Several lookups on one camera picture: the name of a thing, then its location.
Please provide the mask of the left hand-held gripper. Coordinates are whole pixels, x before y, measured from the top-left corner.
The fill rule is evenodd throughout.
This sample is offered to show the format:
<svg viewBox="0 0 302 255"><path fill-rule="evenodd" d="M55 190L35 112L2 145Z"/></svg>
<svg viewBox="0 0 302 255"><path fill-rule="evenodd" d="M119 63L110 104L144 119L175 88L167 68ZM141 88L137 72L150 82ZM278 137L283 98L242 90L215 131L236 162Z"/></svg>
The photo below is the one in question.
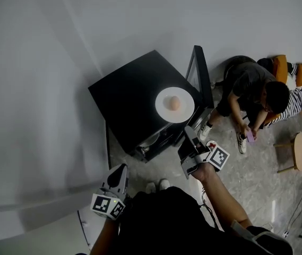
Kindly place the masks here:
<svg viewBox="0 0 302 255"><path fill-rule="evenodd" d="M90 209L99 216L117 219L126 207L124 200L128 187L128 166L120 164L109 170L101 187L109 191L94 193Z"/></svg>

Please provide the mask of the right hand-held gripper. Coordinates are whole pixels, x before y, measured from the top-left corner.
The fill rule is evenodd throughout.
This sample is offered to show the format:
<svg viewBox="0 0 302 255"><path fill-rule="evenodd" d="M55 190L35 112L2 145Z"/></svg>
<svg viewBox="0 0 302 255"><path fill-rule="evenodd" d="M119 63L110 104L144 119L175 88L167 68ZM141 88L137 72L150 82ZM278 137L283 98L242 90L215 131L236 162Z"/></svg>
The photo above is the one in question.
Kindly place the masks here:
<svg viewBox="0 0 302 255"><path fill-rule="evenodd" d="M230 154L219 146L212 150L207 148L190 126L185 126L185 141L178 149L181 167L187 179L199 169L202 164L211 164L215 171L223 169Z"/></svg>

